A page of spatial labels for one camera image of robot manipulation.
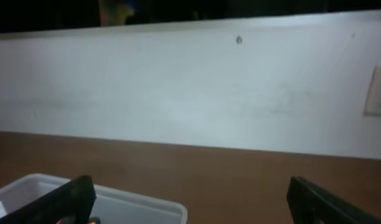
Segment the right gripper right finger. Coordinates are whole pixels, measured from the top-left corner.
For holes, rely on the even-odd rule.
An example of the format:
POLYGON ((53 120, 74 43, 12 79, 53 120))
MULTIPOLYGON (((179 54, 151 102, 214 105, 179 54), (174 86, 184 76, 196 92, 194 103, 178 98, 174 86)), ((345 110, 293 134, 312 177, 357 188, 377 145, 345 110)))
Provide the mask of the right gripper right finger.
POLYGON ((303 177, 292 177, 286 195, 294 224, 381 224, 381 219, 303 177))

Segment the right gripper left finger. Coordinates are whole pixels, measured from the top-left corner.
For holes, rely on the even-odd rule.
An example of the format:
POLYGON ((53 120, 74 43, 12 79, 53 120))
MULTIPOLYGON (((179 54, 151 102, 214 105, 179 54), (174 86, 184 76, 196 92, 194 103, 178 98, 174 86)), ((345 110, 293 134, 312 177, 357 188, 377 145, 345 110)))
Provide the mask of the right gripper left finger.
POLYGON ((0 224, 87 224, 96 200, 92 178, 83 175, 0 218, 0 224))

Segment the clear plastic storage container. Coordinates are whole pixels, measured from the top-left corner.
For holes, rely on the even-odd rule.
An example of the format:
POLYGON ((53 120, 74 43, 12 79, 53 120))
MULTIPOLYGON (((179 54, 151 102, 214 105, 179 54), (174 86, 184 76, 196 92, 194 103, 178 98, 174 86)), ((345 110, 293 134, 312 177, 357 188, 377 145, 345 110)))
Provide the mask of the clear plastic storage container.
MULTIPOLYGON (((68 179, 45 174, 21 177, 0 188, 0 214, 14 212, 67 182, 68 179)), ((94 189, 96 200, 90 216, 102 223, 187 223, 187 209, 179 203, 100 185, 94 189)))

